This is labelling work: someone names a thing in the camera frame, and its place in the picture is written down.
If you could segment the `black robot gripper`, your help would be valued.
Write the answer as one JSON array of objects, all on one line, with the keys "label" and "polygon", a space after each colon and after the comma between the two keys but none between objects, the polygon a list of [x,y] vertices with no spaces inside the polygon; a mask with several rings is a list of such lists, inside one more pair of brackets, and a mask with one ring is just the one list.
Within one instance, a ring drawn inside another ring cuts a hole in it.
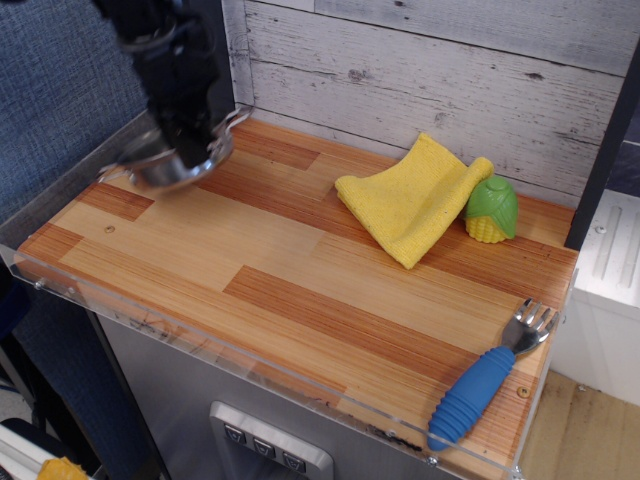
[{"label": "black robot gripper", "polygon": [[175,1],[96,1],[129,54],[148,108],[187,168],[209,159],[208,93],[219,78],[214,42],[202,17]]}]

